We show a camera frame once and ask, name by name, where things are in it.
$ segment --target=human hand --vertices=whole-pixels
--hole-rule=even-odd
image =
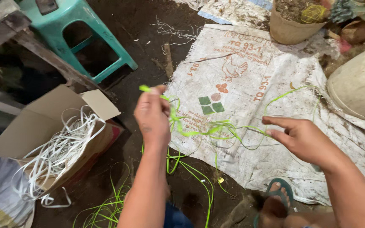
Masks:
[[[263,117],[264,124],[285,128],[284,132],[267,130],[299,159],[328,169],[347,157],[312,121],[282,117]]]
[[[167,87],[158,85],[151,88],[150,92],[140,95],[135,108],[135,118],[143,135],[145,148],[157,147],[165,149],[170,142],[170,104],[160,94]]]

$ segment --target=cardboard box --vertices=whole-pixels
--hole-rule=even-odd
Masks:
[[[51,176],[48,179],[42,186],[45,192],[39,197],[52,192],[66,182],[79,179],[81,174],[92,167],[99,155],[104,153],[123,131],[121,126],[110,120],[118,116],[120,112],[99,90],[78,95],[65,85],[60,85],[23,108],[0,136],[0,157],[22,159],[62,130],[62,113],[66,121],[70,117],[79,115],[80,111],[77,110],[84,105],[89,105],[97,116],[106,121],[105,128],[86,145],[79,159],[66,172],[58,178]],[[93,134],[103,125],[102,122],[97,121]]]

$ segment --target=green flip-flop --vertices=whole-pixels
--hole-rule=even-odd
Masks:
[[[278,182],[281,184],[280,188],[276,191],[271,191],[271,185],[275,182]],[[274,195],[278,195],[281,198],[281,203],[285,206],[285,209],[288,211],[288,204],[287,204],[287,197],[284,195],[283,192],[281,192],[281,188],[285,188],[285,190],[287,191],[287,196],[290,198],[290,203],[294,200],[294,193],[292,192],[292,188],[290,186],[290,184],[288,184],[287,181],[285,181],[284,179],[281,178],[274,178],[271,180],[270,184],[268,185],[267,188],[267,196],[274,196]],[[253,220],[253,227],[257,228],[257,224],[258,224],[258,219],[259,219],[260,213],[258,213],[256,215],[256,217]]]

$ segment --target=toe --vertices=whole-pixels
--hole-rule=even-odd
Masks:
[[[274,182],[271,185],[270,191],[276,191],[276,190],[280,189],[280,187],[281,187],[281,183],[280,182]]]

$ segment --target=teal plastic stool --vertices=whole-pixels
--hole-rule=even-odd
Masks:
[[[31,27],[38,31],[56,55],[97,84],[125,64],[128,64],[132,70],[138,68],[132,57],[85,0],[56,0],[56,2],[59,8],[44,16],[40,13],[35,0],[23,0],[19,3],[21,10],[32,20]],[[77,46],[70,48],[64,40],[63,30],[77,21],[86,23],[93,34]],[[119,59],[97,76],[91,77],[74,54],[97,38],[103,39],[115,51]]]

